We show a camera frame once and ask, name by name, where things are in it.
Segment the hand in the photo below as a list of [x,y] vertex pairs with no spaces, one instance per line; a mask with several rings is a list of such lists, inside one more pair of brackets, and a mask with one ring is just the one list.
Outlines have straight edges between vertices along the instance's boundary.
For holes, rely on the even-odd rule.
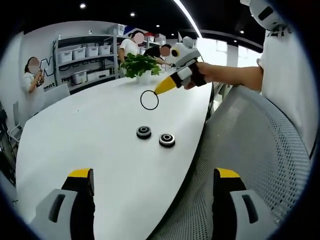
[[40,83],[42,83],[42,84],[43,84],[44,82],[45,82],[45,78],[44,78],[44,76],[43,76],[43,75],[41,75],[41,76],[40,76]]
[[39,70],[39,71],[36,73],[35,77],[36,77],[37,79],[39,79],[41,76],[42,76],[42,71]]
[[[207,83],[211,83],[211,82],[214,81],[213,69],[212,69],[212,65],[211,64],[206,63],[206,62],[197,62],[196,65],[199,68],[199,73],[204,75],[204,80]],[[189,90],[189,89],[192,89],[195,86],[196,85],[192,81],[192,78],[191,78],[191,82],[188,84],[188,86],[185,86],[184,89]]]

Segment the white storage box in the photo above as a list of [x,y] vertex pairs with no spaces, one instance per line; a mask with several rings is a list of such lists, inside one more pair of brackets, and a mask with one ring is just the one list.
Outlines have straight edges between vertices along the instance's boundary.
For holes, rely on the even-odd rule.
[[74,85],[83,84],[87,81],[87,70],[75,72],[72,76]]
[[88,46],[86,48],[86,57],[96,57],[98,56],[98,46]]
[[59,63],[63,64],[72,61],[72,50],[62,51],[59,53]]
[[96,79],[105,78],[107,76],[110,76],[110,69],[103,70],[103,71],[97,71],[95,73]]
[[86,47],[73,50],[73,60],[84,59],[86,57]]
[[142,48],[142,47],[139,48],[139,54],[140,54],[140,55],[145,54],[145,52],[146,52],[146,49],[145,49],[145,48]]
[[154,39],[154,41],[155,41],[156,43],[159,43],[159,44],[162,44],[162,45],[166,44],[166,39],[163,39],[163,38],[161,38],[161,37],[156,37],[156,38]]
[[165,35],[162,35],[162,34],[160,34],[160,33],[155,34],[154,37],[155,37],[156,39],[166,39],[166,36],[165,36]]
[[88,79],[88,82],[91,82],[97,79],[97,74],[95,72],[89,73],[86,75],[86,78]]
[[125,25],[115,24],[115,25],[108,27],[107,33],[113,35],[114,30],[115,30],[115,33],[117,36],[123,36],[125,34],[125,28],[126,28]]
[[108,55],[110,54],[110,45],[103,45],[99,47],[99,55]]
[[149,39],[149,42],[153,43],[155,41],[155,37],[154,36],[145,36],[144,37],[144,40],[148,40]]

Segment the white shirt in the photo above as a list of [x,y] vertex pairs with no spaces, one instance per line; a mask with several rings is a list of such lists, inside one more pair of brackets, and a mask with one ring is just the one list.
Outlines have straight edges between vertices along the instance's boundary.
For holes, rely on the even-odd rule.
[[25,100],[28,108],[28,115],[31,118],[34,114],[42,111],[45,106],[45,91],[41,83],[37,83],[33,92],[29,93],[31,83],[35,79],[35,74],[26,72],[21,82],[22,89],[25,93]]
[[259,61],[263,68],[262,95],[293,123],[311,153],[318,129],[315,77],[294,32],[268,32]]
[[134,41],[130,39],[125,39],[120,45],[120,49],[124,49],[124,56],[128,54],[137,55],[139,53],[139,46]]

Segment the black ceiling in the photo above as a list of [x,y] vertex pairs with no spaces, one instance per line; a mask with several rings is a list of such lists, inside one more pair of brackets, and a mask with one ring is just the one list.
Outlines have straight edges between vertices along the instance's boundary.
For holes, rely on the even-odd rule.
[[[253,17],[249,8],[240,4],[240,0],[181,0],[201,30],[210,30],[243,37],[263,45],[264,30]],[[68,21],[105,21],[134,26],[153,33],[162,33],[167,38],[196,36],[184,32],[192,29],[185,15],[173,0],[55,0],[46,4],[28,5],[24,11],[25,33],[47,25]]]

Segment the ceiling light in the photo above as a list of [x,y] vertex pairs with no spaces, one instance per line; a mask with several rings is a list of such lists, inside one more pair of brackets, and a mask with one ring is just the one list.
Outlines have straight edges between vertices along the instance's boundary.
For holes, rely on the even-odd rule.
[[188,10],[186,9],[186,7],[182,4],[182,2],[180,0],[173,0],[175,2],[175,4],[178,5],[178,7],[181,9],[181,11],[184,13],[184,15],[186,16],[186,18],[189,20],[189,22],[191,23],[191,25],[193,26],[195,32],[198,34],[198,37],[202,39],[202,35],[201,32],[199,30],[199,28],[197,27],[195,21],[193,20],[193,18],[191,17],[190,13],[188,12]]

